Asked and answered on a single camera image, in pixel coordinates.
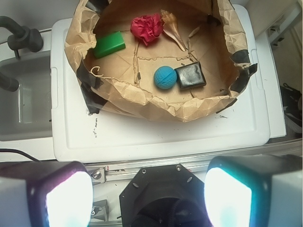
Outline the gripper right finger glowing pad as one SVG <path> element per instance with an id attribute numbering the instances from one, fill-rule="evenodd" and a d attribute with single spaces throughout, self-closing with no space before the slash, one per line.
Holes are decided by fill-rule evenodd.
<path id="1" fill-rule="evenodd" d="M 214 227 L 301 227 L 303 158 L 216 156 L 205 175 L 204 197 Z"/>

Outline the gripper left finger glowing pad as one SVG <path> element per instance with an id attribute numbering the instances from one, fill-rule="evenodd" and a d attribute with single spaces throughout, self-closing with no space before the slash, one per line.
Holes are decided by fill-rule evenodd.
<path id="1" fill-rule="evenodd" d="M 0 165 L 2 227 L 86 227 L 92 203 L 92 179 L 80 162 Z"/>

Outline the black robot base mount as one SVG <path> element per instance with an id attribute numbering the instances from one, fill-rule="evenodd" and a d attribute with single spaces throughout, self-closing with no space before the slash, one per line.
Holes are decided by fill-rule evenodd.
<path id="1" fill-rule="evenodd" d="M 124 227 L 210 227 L 204 182 L 181 164 L 143 167 L 121 192 Z"/>

